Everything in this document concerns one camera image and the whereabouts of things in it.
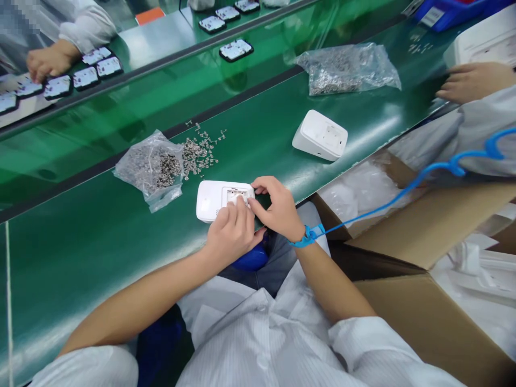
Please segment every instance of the bag of screws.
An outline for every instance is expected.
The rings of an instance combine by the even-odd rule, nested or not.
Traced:
[[[156,130],[129,148],[113,173],[143,192],[154,213],[182,194],[183,146],[170,142]]]
[[[307,51],[296,58],[309,75],[310,95],[366,91],[382,86],[402,89],[384,46],[375,43]]]

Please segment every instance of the green conveyor belt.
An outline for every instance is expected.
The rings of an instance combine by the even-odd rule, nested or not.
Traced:
[[[234,38],[226,39],[8,138],[0,134],[0,208],[46,193],[154,130],[186,122],[283,73],[307,49],[346,42],[399,14],[407,1],[320,0],[238,35],[255,48],[241,61],[220,58],[220,46]]]
[[[227,138],[214,149],[219,163],[206,170],[204,178],[251,182],[260,175],[274,175],[299,202],[409,130],[428,116],[443,80],[442,54],[458,32],[426,32],[418,43],[428,43],[432,49],[411,54],[409,47],[421,31],[406,21],[372,38],[388,49],[399,70],[402,91],[381,88],[312,98],[307,94],[308,76],[302,73],[201,122],[212,137],[227,129]],[[157,81],[148,88],[149,94],[163,92]],[[117,106],[106,109],[117,111]],[[126,108],[124,112],[137,116],[138,108],[134,104],[130,112]],[[348,130],[345,155],[337,162],[328,163],[292,148],[292,137],[309,109]],[[167,116],[164,111],[156,114],[162,120]],[[113,114],[110,119],[131,122],[134,116]],[[149,122],[156,125],[157,118]],[[190,129],[173,141],[194,136]],[[204,243],[207,225],[195,217],[200,178],[190,177],[183,185],[183,195],[155,214],[149,212],[138,190],[106,171],[9,220],[17,383],[49,362],[72,329],[106,297]],[[5,348],[3,340],[0,356],[4,359]],[[5,369],[5,360],[0,360]]]

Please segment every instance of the person's left hand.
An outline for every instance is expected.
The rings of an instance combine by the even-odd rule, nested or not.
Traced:
[[[50,76],[64,74],[80,58],[81,52],[73,43],[60,39],[50,47],[28,52],[27,68],[34,83],[41,83]]]
[[[260,243],[265,231],[262,228],[254,233],[254,214],[239,196],[236,206],[229,202],[220,209],[208,231],[205,248],[227,267]]]
[[[459,105],[516,84],[512,67],[502,63],[468,63],[452,67],[448,72],[450,77],[435,95]]]

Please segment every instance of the clear plastic bag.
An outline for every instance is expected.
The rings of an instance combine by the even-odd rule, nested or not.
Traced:
[[[154,213],[182,194],[183,145],[170,142],[156,130],[129,148],[113,173],[138,188]]]
[[[317,193],[343,222],[363,215],[390,202],[401,192],[384,171],[387,163],[386,155],[379,153],[336,178]],[[403,208],[412,200],[411,195],[404,196],[390,208]],[[384,215],[390,208],[364,219]]]
[[[279,8],[290,4],[290,0],[262,0],[262,4],[270,8]]]
[[[215,0],[188,0],[188,6],[194,11],[204,11],[215,6]]]
[[[296,64],[309,75],[310,95],[366,91],[382,86],[402,89],[384,46],[375,43],[307,51]]]

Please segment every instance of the white device housing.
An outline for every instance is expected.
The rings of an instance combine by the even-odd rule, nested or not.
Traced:
[[[462,32],[445,51],[448,67],[473,62],[500,62],[516,67],[516,4]]]
[[[248,206],[247,198],[254,198],[254,188],[246,183],[203,180],[197,190],[197,219],[205,223],[215,221],[221,208],[227,203],[237,203],[237,197],[242,196]]]
[[[309,110],[297,128],[292,146],[325,160],[335,161],[344,153],[348,132],[315,110]]]

